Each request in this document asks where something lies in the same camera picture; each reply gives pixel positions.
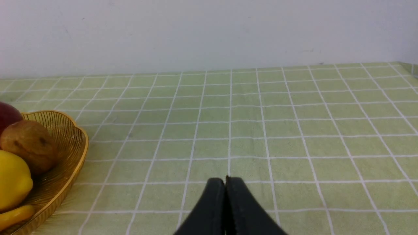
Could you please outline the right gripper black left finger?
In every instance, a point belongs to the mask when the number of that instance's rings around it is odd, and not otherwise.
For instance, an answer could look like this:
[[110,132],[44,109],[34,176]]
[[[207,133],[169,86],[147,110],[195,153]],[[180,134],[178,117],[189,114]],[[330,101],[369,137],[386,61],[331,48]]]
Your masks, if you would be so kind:
[[223,235],[225,185],[220,178],[207,180],[203,193],[175,235]]

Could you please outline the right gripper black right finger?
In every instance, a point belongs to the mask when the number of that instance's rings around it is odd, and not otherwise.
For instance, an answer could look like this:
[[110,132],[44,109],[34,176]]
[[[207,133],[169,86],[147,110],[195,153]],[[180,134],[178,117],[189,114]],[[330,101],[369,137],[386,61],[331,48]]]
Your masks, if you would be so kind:
[[226,177],[227,235],[286,235],[255,199],[242,178]]

